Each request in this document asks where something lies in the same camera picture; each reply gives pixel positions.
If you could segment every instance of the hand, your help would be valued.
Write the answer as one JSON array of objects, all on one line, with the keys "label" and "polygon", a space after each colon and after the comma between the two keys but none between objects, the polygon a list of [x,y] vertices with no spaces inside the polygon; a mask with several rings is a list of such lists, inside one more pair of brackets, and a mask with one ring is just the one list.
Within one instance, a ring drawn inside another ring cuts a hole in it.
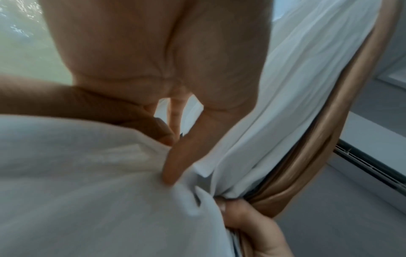
[{"label": "hand", "polygon": [[239,229],[252,240],[256,257],[293,257],[275,221],[259,213],[245,200],[216,199],[226,227]]},{"label": "hand", "polygon": [[272,1],[40,0],[74,86],[144,108],[170,98],[179,138],[191,94],[204,105],[170,150],[174,184],[255,106],[268,50]]}]

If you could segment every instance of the skin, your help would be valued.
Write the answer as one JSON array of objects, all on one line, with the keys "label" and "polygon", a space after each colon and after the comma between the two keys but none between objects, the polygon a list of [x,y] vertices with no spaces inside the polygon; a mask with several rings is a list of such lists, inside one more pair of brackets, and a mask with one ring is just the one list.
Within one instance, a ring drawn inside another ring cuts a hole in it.
[{"label": "skin", "polygon": [[[3,76],[1,113],[138,129],[173,146],[162,173],[163,181],[173,185],[256,104],[269,43],[270,0],[40,4],[73,87]],[[179,139],[182,111],[192,94],[204,111]],[[170,98],[170,130],[153,117],[163,98]]]},{"label": "skin", "polygon": [[239,229],[252,242],[255,257],[293,257],[278,224],[259,213],[243,199],[217,199],[217,205],[228,228]]}]

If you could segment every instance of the beige curtain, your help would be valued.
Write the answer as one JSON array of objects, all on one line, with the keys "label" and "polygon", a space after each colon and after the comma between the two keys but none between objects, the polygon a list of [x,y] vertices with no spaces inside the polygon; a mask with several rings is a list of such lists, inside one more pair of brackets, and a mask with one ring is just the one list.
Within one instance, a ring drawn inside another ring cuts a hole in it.
[{"label": "beige curtain", "polygon": [[[307,132],[272,171],[248,201],[262,214],[275,217],[324,166],[345,124],[351,104],[365,85],[387,46],[399,18],[399,0],[382,0],[374,29],[342,71],[326,104]],[[242,232],[241,250],[253,257],[249,239]]]}]

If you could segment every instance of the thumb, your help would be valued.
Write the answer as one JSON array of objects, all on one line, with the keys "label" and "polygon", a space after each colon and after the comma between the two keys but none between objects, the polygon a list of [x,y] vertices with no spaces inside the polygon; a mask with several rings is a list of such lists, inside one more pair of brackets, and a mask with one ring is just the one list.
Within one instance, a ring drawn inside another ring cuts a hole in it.
[{"label": "thumb", "polygon": [[266,256],[292,256],[278,224],[243,199],[216,199],[226,227],[239,229],[252,240],[254,250]]},{"label": "thumb", "polygon": [[194,162],[203,158],[244,115],[205,108],[190,131],[169,151],[162,179],[173,185]]}]

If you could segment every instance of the tan curtain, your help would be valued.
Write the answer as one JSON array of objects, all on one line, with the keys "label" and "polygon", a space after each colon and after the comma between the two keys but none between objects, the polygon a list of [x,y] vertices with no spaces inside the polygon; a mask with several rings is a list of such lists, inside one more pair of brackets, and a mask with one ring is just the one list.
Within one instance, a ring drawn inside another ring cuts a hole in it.
[{"label": "tan curtain", "polygon": [[[399,0],[382,0],[374,29],[342,71],[319,115],[258,192],[248,199],[262,214],[273,218],[282,212],[327,162],[353,100],[372,74],[395,30],[401,7]],[[253,257],[249,239],[237,233],[243,255]]]}]

